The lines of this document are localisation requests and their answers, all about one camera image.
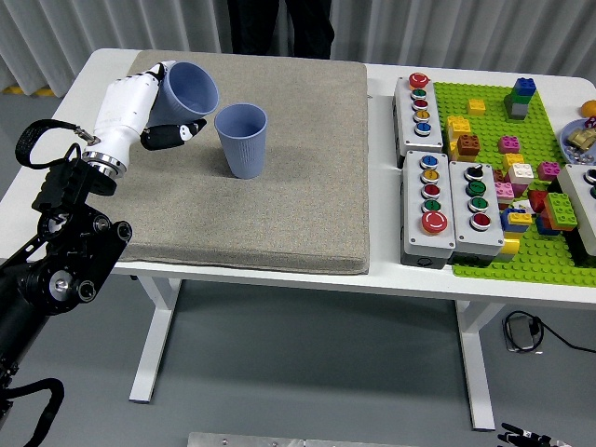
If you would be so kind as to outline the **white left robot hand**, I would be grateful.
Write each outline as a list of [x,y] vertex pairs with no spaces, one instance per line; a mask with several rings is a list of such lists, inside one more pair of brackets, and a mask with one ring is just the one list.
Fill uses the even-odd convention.
[[132,145],[158,151],[185,144],[203,129],[219,99],[210,74],[190,61],[163,61],[118,79],[106,90],[94,127],[96,141],[83,159],[120,178],[129,167]]

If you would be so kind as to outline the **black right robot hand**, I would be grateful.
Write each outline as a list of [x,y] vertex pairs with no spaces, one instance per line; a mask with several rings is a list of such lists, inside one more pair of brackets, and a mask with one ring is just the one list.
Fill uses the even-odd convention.
[[497,438],[505,443],[519,447],[570,447],[570,444],[563,440],[555,440],[546,434],[537,434],[533,431],[502,423],[504,433],[498,434]]

